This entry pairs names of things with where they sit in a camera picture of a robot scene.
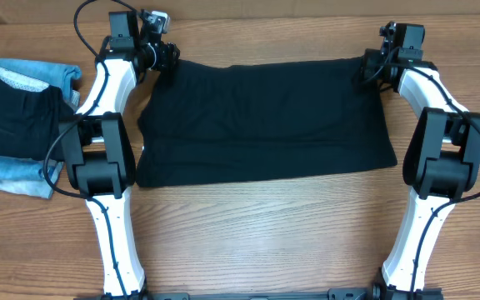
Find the black fabric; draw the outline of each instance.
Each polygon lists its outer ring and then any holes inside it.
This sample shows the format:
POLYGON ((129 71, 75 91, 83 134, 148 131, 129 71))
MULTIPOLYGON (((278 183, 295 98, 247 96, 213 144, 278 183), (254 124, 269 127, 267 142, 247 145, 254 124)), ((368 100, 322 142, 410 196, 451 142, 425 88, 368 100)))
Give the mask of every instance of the black fabric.
MULTIPOLYGON (((0 80, 0 155, 43 160, 58 136, 58 120, 72 115, 58 87, 27 92, 0 80)), ((63 160, 62 147, 52 158, 63 160)))
POLYGON ((137 184, 163 187, 350 173, 397 160, 361 58, 206 67, 161 75, 138 119, 137 184))

